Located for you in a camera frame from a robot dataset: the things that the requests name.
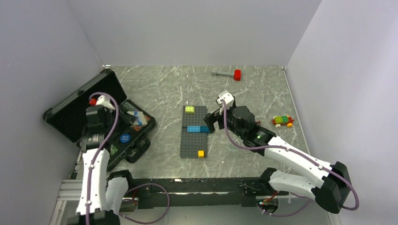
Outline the blue small blind button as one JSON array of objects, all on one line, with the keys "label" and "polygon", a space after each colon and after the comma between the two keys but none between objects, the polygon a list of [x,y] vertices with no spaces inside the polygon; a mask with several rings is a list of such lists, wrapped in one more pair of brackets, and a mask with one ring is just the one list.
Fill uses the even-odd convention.
[{"label": "blue small blind button", "polygon": [[121,143],[128,143],[131,139],[131,135],[130,134],[122,134],[120,136],[120,142]]}]

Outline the blue texas holdem card box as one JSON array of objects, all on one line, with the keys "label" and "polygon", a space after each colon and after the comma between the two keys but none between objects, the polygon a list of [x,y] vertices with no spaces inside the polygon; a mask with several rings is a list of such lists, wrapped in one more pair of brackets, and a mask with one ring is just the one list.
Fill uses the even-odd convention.
[{"label": "blue texas holdem card box", "polygon": [[127,114],[134,117],[134,121],[132,126],[134,127],[143,127],[147,125],[147,118],[141,111],[127,111]]}]

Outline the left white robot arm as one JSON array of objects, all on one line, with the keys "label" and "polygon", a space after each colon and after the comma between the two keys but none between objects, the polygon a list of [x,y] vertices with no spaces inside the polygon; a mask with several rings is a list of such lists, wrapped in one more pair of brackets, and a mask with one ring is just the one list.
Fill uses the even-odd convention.
[{"label": "left white robot arm", "polygon": [[102,105],[86,109],[87,125],[82,139],[83,182],[76,215],[68,225],[118,225],[123,197],[134,193],[135,184],[129,172],[106,177],[110,153],[105,148],[114,130],[111,111]]}]

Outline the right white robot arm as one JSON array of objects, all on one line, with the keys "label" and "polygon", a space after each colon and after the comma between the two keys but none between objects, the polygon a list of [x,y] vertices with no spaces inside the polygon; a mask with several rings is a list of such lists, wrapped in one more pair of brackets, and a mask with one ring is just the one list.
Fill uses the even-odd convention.
[{"label": "right white robot arm", "polygon": [[260,126],[246,106],[221,107],[204,117],[209,131],[215,131],[214,123],[223,129],[228,138],[235,134],[243,141],[239,148],[275,159],[298,172],[293,175],[267,168],[260,177],[259,189],[265,195],[274,191],[286,191],[314,200],[324,210],[338,214],[341,209],[357,210],[360,202],[348,168],[337,161],[322,161],[288,144],[276,133]]}]

